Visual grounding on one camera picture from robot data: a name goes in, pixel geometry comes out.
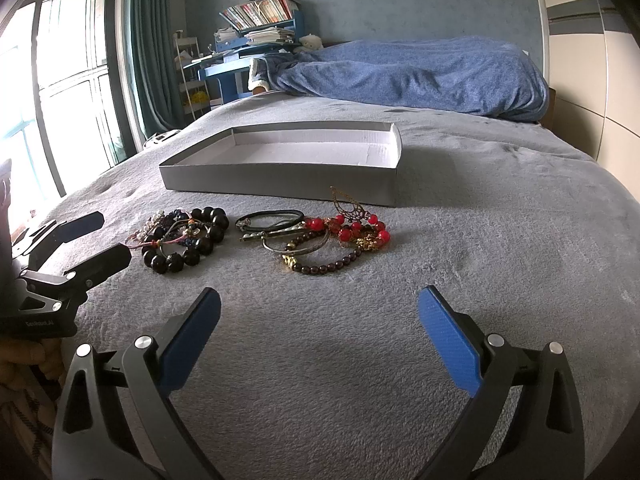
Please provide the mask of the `person's left hand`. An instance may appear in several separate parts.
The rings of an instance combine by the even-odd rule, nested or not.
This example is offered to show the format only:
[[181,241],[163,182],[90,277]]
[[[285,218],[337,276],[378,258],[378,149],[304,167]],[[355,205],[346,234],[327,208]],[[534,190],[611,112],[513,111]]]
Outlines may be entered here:
[[62,359],[62,340],[58,338],[29,341],[2,336],[0,341],[1,391],[27,388],[20,365],[35,365],[47,380],[64,384],[66,370]]

